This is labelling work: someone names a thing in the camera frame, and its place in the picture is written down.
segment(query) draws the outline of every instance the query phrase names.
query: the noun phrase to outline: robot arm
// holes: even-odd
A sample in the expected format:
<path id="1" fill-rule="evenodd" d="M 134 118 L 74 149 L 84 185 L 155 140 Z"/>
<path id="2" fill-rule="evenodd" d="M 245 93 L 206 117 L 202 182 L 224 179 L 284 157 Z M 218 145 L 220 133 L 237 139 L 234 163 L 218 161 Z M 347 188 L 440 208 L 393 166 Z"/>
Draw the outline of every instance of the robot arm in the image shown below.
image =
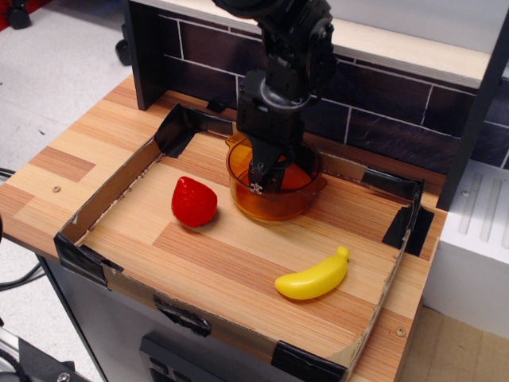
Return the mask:
<path id="1" fill-rule="evenodd" d="M 332 16 L 325 0 L 214 0 L 262 29 L 267 70 L 246 74 L 239 88 L 237 127 L 251 141 L 251 188 L 280 190 L 301 145 L 301 110 L 332 79 Z"/>

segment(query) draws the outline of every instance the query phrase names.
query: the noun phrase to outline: toy banana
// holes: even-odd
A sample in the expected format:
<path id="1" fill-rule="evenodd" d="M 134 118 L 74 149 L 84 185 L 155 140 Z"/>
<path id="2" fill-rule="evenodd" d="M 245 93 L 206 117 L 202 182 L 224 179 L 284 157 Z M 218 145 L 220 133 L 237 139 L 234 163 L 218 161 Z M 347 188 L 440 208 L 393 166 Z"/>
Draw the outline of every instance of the toy banana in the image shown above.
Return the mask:
<path id="1" fill-rule="evenodd" d="M 284 275 L 275 282 L 282 295 L 295 300 L 307 300 L 321 296 L 341 283 L 348 271 L 350 252 L 345 247 L 337 253 L 305 271 Z"/>

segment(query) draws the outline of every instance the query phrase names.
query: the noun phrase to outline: red strawberry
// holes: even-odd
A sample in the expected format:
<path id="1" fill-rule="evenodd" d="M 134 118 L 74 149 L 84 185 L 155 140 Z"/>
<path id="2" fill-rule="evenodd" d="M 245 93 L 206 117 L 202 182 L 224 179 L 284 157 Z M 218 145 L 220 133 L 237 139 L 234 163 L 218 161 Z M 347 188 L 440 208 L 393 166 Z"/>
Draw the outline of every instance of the red strawberry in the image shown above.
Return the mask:
<path id="1" fill-rule="evenodd" d="M 214 217 L 217 196 L 203 183 L 190 177 L 181 177 L 173 192 L 173 215 L 189 227 L 200 227 Z"/>

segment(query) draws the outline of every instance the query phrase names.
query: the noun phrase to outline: black tape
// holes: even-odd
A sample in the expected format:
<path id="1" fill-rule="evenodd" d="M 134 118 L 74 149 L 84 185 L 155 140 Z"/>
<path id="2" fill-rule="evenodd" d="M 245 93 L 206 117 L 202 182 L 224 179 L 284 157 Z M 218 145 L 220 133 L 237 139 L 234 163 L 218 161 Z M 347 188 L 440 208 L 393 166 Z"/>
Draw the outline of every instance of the black tape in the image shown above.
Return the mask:
<path id="1" fill-rule="evenodd" d="M 405 252 L 419 256 L 435 214 L 421 207 L 424 181 L 414 181 L 414 184 L 417 186 L 416 192 L 412 197 L 414 202 L 398 211 L 383 237 L 383 242 L 401 249 L 406 231 L 411 230 Z"/>
<path id="2" fill-rule="evenodd" d="M 171 158 L 178 158 L 194 134 L 200 131 L 232 135 L 233 126 L 227 119 L 183 107 L 178 103 L 168 113 L 154 139 L 162 153 Z"/>
<path id="3" fill-rule="evenodd" d="M 107 288 L 103 264 L 122 272 L 123 268 L 104 258 L 86 246 L 78 248 L 72 241 L 58 232 L 53 240 L 62 267 Z"/>
<path id="4" fill-rule="evenodd" d="M 341 382 L 348 374 L 344 366 L 283 341 L 276 345 L 271 364 L 304 382 Z"/>
<path id="5" fill-rule="evenodd" d="M 366 170 L 362 182 L 408 200 L 414 199 L 420 185 L 418 181 L 412 181 L 404 177 L 398 177 L 391 173 L 384 173 L 373 169 Z"/>
<path id="6" fill-rule="evenodd" d="M 162 301 L 160 298 L 154 297 L 153 301 L 156 308 L 158 308 L 167 318 L 172 322 L 190 329 L 194 334 L 206 337 L 210 334 L 210 325 L 207 320 L 178 306 L 169 304 Z"/>

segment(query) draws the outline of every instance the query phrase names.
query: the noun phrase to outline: cable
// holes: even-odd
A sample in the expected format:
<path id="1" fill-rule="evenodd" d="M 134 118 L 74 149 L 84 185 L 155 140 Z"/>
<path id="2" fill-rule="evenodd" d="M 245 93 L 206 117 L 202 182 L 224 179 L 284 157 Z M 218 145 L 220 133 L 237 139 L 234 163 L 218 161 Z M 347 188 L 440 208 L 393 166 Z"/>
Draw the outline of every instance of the cable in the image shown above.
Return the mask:
<path id="1" fill-rule="evenodd" d="M 25 374 L 25 370 L 16 358 L 11 356 L 7 351 L 0 349 L 0 357 L 9 362 L 15 370 L 15 374 L 19 377 L 20 382 L 29 382 L 29 378 Z"/>
<path id="2" fill-rule="evenodd" d="M 0 167 L 0 177 L 12 177 L 15 173 L 16 171 Z"/>
<path id="3" fill-rule="evenodd" d="M 14 289 L 17 287 L 21 287 L 22 285 L 31 283 L 34 280 L 40 279 L 41 277 L 45 276 L 45 273 L 40 273 L 39 275 L 36 275 L 36 272 L 41 268 L 41 265 L 38 264 L 30 272 L 28 272 L 23 277 L 14 280 L 9 281 L 7 283 L 0 283 L 0 292 L 3 292 L 5 290 Z"/>

